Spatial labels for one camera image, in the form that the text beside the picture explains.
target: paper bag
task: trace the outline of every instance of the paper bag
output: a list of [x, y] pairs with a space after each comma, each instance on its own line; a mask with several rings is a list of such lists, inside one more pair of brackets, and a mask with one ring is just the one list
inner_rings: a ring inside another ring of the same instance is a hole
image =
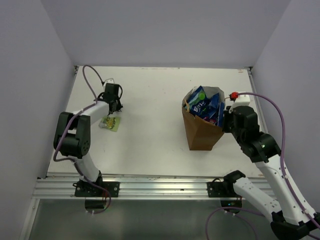
[[[213, 146], [223, 136], [224, 132], [221, 127], [205, 121], [197, 115], [193, 116], [191, 113], [187, 112], [185, 109], [185, 99], [187, 100], [195, 89], [197, 89], [197, 87], [191, 90], [182, 101], [182, 116], [186, 138], [190, 150], [211, 151]], [[211, 98], [214, 94], [219, 92], [220, 102], [225, 101], [224, 92], [220, 88], [204, 86], [203, 89], [208, 98]]]

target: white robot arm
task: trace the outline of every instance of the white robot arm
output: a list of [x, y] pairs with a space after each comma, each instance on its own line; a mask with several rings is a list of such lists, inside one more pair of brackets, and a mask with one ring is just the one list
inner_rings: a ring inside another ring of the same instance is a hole
[[[53, 160], [60, 162], [70, 160], [80, 174], [77, 189], [90, 193], [87, 197], [98, 196], [103, 189], [102, 175], [96, 168], [89, 153], [91, 145], [91, 125], [108, 114], [119, 111], [122, 87], [114, 83], [105, 83], [104, 91], [96, 101], [80, 111], [62, 112], [59, 116], [53, 146], [56, 149]], [[63, 156], [57, 159], [57, 152]]]
[[[281, 150], [271, 135], [260, 132], [258, 116], [249, 107], [249, 96], [231, 94], [230, 97], [234, 98], [234, 104], [224, 111], [223, 131], [232, 133], [243, 153], [263, 173], [276, 199], [255, 187], [240, 171], [226, 175], [224, 186], [254, 205], [268, 219], [280, 240], [298, 240], [307, 236], [320, 223], [320, 214], [303, 197], [285, 164], [286, 175], [283, 175]], [[305, 209], [301, 209], [286, 180]]]

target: white table surface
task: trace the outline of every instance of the white table surface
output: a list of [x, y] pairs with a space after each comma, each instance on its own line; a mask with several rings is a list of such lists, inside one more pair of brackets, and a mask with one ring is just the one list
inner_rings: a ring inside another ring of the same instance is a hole
[[[181, 103], [195, 86], [220, 87], [227, 96], [234, 91], [252, 92], [245, 69], [96, 67], [103, 80], [114, 78], [123, 88], [119, 129], [112, 132], [91, 126], [90, 155], [103, 174], [213, 176], [240, 170], [247, 177], [261, 172], [240, 150], [233, 136], [224, 134], [212, 151], [190, 151]], [[95, 73], [86, 75], [98, 95], [103, 91]], [[93, 102], [79, 68], [67, 112]], [[254, 98], [250, 106], [257, 111]], [[51, 160], [48, 172], [75, 173], [69, 161]]]

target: small snack packet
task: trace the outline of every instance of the small snack packet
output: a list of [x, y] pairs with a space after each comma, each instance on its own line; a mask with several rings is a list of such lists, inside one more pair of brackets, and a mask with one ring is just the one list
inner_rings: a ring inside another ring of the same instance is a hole
[[104, 116], [99, 123], [99, 127], [102, 129], [109, 129], [112, 132], [116, 132], [118, 131], [119, 124], [120, 124], [120, 117]]

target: purple cable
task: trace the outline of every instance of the purple cable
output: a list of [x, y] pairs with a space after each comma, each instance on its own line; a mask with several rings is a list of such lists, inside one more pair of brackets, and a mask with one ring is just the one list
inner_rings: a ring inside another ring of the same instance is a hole
[[312, 234], [309, 234], [308, 236], [309, 236], [310, 238], [313, 238], [313, 239], [316, 239], [316, 240], [320, 240], [320, 237], [314, 236], [314, 235], [312, 235]]
[[94, 70], [94, 72], [98, 75], [98, 77], [99, 77], [99, 79], [100, 79], [100, 81], [101, 81], [101, 83], [102, 83], [102, 85], [103, 85], [102, 78], [101, 78], [101, 76], [99, 75], [99, 73], [97, 72], [97, 70], [95, 70], [95, 69], [94, 69], [92, 66], [90, 66], [90, 65], [84, 65], [83, 68], [82, 68], [83, 78], [84, 78], [86, 84], [88, 85], [89, 89], [91, 90], [91, 92], [92, 92], [92, 94], [93, 94], [93, 96], [94, 96], [94, 101], [95, 101], [95, 103], [93, 103], [93, 104], [91, 104], [91, 105], [89, 105], [89, 106], [86, 106], [84, 109], [80, 110], [77, 114], [73, 115], [72, 118], [69, 120], [69, 122], [67, 123], [67, 125], [66, 125], [66, 127], [65, 127], [65, 129], [64, 129], [64, 131], [63, 131], [63, 133], [62, 133], [62, 136], [61, 136], [61, 138], [60, 138], [60, 140], [59, 140], [59, 142], [58, 142], [58, 145], [57, 145], [57, 147], [56, 147], [56, 149], [55, 149], [55, 151], [54, 151], [53, 160], [54, 160], [55, 162], [61, 162], [61, 161], [65, 161], [65, 160], [70, 160], [72, 163], [74, 163], [74, 167], [75, 167], [75, 169], [77, 170], [77, 172], [78, 172], [90, 185], [92, 185], [93, 187], [95, 187], [95, 188], [97, 188], [97, 189], [100, 189], [100, 190], [102, 190], [102, 191], [104, 191], [104, 192], [107, 193], [107, 196], [108, 196], [108, 198], [109, 198], [109, 201], [108, 201], [108, 204], [106, 205], [106, 207], [105, 207], [104, 209], [102, 209], [102, 210], [92, 211], [92, 212], [91, 212], [92, 214], [100, 214], [100, 213], [104, 212], [104, 211], [110, 206], [110, 204], [111, 204], [111, 195], [110, 195], [109, 191], [108, 191], [107, 189], [101, 187], [101, 186], [98, 186], [98, 185], [94, 184], [94, 183], [93, 183], [92, 181], [90, 181], [86, 176], [84, 176], [84, 174], [82, 173], [82, 171], [79, 169], [79, 167], [78, 167], [78, 165], [77, 165], [77, 161], [76, 161], [74, 158], [72, 158], [72, 157], [63, 157], [63, 158], [57, 159], [57, 155], [58, 155], [58, 152], [59, 152], [59, 150], [60, 150], [60, 148], [61, 148], [62, 142], [63, 142], [63, 140], [65, 139], [65, 137], [66, 137], [66, 135], [67, 135], [67, 133], [68, 133], [68, 130], [69, 130], [71, 124], [73, 123], [73, 121], [76, 119], [76, 117], [78, 117], [78, 116], [79, 116], [80, 114], [82, 114], [84, 111], [86, 111], [86, 110], [92, 108], [93, 106], [95, 106], [95, 105], [97, 104], [97, 101], [98, 101], [97, 95], [96, 95], [95, 91], [93, 90], [93, 88], [91, 87], [91, 85], [90, 85], [90, 83], [89, 83], [89, 81], [88, 81], [88, 79], [87, 79], [87, 77], [86, 77], [86, 73], [85, 73], [85, 68], [86, 68], [86, 67], [89, 67], [89, 68], [91, 68], [92, 70]]
[[[286, 176], [286, 169], [285, 169], [285, 146], [286, 146], [286, 126], [285, 126], [285, 119], [284, 116], [280, 110], [280, 108], [276, 105], [276, 103], [274, 101], [272, 101], [270, 98], [263, 96], [261, 94], [257, 94], [257, 93], [253, 93], [253, 92], [239, 92], [238, 95], [253, 95], [253, 96], [257, 96], [260, 98], [263, 98], [265, 100], [267, 100], [269, 103], [271, 103], [275, 109], [277, 110], [277, 112], [279, 113], [280, 119], [281, 119], [281, 125], [282, 125], [282, 143], [281, 143], [281, 154], [280, 154], [280, 166], [281, 166], [281, 172], [283, 176]], [[300, 206], [301, 210], [303, 212], [306, 211], [306, 208], [304, 207], [304, 205], [302, 204], [302, 202], [299, 200], [298, 196], [296, 195], [289, 179], [284, 178], [293, 198], [295, 199], [295, 201], [298, 203], [298, 205]], [[314, 220], [314, 218], [309, 214], [309, 213], [305, 213], [307, 215], [307, 217], [311, 220], [311, 222], [313, 222], [313, 224], [320, 229], [320, 225], [317, 223], [316, 220]]]
[[[247, 213], [251, 213], [251, 214], [254, 214], [254, 215], [258, 215], [258, 216], [264, 217], [264, 215], [262, 213], [257, 212], [257, 211], [253, 211], [253, 210], [250, 210], [250, 209], [243, 209], [241, 207], [233, 207], [233, 206], [219, 207], [216, 210], [214, 210], [212, 213], [210, 213], [210, 215], [208, 216], [208, 218], [205, 221], [205, 236], [206, 236], [207, 240], [210, 240], [209, 239], [209, 233], [208, 233], [208, 224], [209, 224], [210, 218], [212, 217], [213, 214], [215, 214], [219, 210], [227, 210], [227, 209], [228, 210], [230, 210], [230, 209], [240, 210], [240, 211], [243, 211], [243, 212], [247, 212]], [[244, 220], [252, 228], [252, 230], [254, 232], [255, 239], [257, 240], [258, 239], [258, 234], [257, 234], [257, 231], [256, 231], [255, 227], [246, 218], [244, 218], [243, 216], [239, 216], [239, 215], [235, 215], [235, 216], [240, 218], [240, 219], [242, 219], [242, 220]]]

